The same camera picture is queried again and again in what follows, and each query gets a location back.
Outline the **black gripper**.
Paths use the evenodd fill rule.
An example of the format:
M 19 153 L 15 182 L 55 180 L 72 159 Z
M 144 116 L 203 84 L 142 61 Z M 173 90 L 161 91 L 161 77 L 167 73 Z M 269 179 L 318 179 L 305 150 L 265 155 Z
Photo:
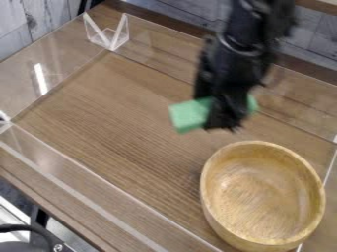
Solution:
M 219 35 L 207 36 L 199 56 L 194 99 L 213 96 L 203 128 L 235 132 L 250 115 L 249 92 L 276 62 L 278 42 L 239 48 Z

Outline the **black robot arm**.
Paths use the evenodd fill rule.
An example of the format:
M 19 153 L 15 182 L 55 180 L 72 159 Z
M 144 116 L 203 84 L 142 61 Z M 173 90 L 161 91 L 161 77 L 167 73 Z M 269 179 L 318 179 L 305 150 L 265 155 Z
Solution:
M 241 127 L 250 116 L 249 93 L 263 84 L 281 39 L 296 24 L 296 0 L 230 0 L 226 24 L 205 39 L 194 98 L 210 99 L 203 128 Z

